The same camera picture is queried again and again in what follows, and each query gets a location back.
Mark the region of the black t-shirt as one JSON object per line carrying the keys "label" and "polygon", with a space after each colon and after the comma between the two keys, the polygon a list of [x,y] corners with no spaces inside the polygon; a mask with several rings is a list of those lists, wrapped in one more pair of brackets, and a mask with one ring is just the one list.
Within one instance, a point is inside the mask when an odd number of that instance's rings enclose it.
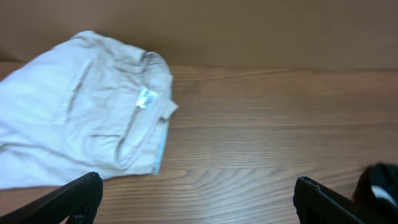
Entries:
{"label": "black t-shirt", "polygon": [[397,223],[397,165],[368,166],[358,180],[353,201]]}

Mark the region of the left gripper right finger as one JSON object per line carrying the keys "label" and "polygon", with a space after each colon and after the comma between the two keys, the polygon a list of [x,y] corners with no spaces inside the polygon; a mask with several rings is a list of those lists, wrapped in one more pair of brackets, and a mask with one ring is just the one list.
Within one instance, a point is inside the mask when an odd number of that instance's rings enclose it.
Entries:
{"label": "left gripper right finger", "polygon": [[301,224],[383,224],[385,219],[322,184],[299,177],[293,205]]}

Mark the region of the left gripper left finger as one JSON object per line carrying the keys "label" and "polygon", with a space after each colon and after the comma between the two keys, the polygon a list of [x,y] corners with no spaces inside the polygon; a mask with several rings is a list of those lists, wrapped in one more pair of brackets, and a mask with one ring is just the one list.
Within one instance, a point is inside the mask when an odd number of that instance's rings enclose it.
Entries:
{"label": "left gripper left finger", "polygon": [[8,224],[93,224],[103,198],[103,180],[89,172],[1,217]]}

